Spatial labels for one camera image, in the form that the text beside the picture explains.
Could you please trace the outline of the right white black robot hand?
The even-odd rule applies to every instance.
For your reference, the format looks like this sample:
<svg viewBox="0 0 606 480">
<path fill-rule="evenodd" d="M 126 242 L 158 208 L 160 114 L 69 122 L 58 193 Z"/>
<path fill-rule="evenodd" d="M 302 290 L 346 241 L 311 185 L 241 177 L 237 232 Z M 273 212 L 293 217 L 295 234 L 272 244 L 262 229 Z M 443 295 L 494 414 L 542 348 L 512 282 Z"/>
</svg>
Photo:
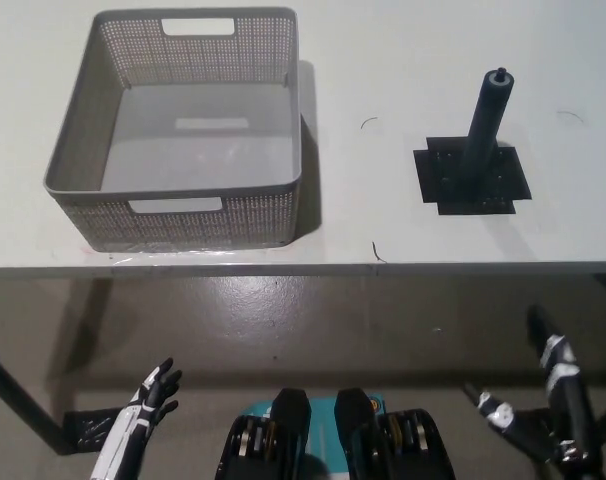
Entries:
<svg viewBox="0 0 606 480">
<path fill-rule="evenodd" d="M 539 305 L 528 308 L 526 325 L 544 372 L 548 407 L 517 411 L 472 384 L 464 392 L 490 428 L 530 459 L 566 474 L 594 474 L 602 469 L 602 444 L 571 344 Z"/>
</svg>

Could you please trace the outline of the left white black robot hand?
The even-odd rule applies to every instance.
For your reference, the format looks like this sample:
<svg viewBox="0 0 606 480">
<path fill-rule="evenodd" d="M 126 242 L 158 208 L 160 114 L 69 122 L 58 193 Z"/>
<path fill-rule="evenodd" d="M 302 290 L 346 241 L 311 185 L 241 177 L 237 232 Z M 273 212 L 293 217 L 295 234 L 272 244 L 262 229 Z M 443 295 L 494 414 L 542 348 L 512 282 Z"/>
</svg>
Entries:
<svg viewBox="0 0 606 480">
<path fill-rule="evenodd" d="M 138 479 L 147 444 L 155 427 L 178 407 L 167 400 L 180 388 L 181 370 L 169 357 L 140 384 L 116 417 L 94 465 L 91 479 Z"/>
</svg>

